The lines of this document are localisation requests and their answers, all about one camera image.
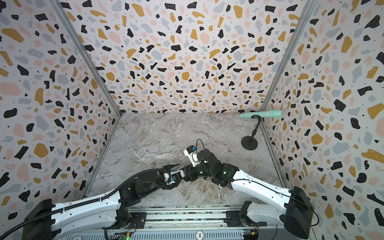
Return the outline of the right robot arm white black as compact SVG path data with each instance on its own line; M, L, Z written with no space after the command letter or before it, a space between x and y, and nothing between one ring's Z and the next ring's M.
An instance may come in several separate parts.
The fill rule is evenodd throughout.
M315 210L301 188L290 190L268 184L236 166L221 163L208 149L197 152L195 147L189 146L184 150L184 155L190 159L190 165L178 168L176 164L170 164L164 167L166 189L177 187L182 180L193 182L205 178L219 187L246 193L273 207L272 210L263 211L257 204L245 201L239 211L226 213L225 222L228 226L254 227L250 235L256 235L262 225L272 223L283 225L289 233L300 239L309 238Z

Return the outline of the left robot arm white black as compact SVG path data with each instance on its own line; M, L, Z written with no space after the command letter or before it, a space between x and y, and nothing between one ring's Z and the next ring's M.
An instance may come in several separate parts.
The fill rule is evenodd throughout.
M184 177L183 170L172 172L166 166L134 174L116 189L98 196L56 205L44 200L22 223L22 239L57 240L83 230L135 228L138 221L128 208L159 189L177 187Z

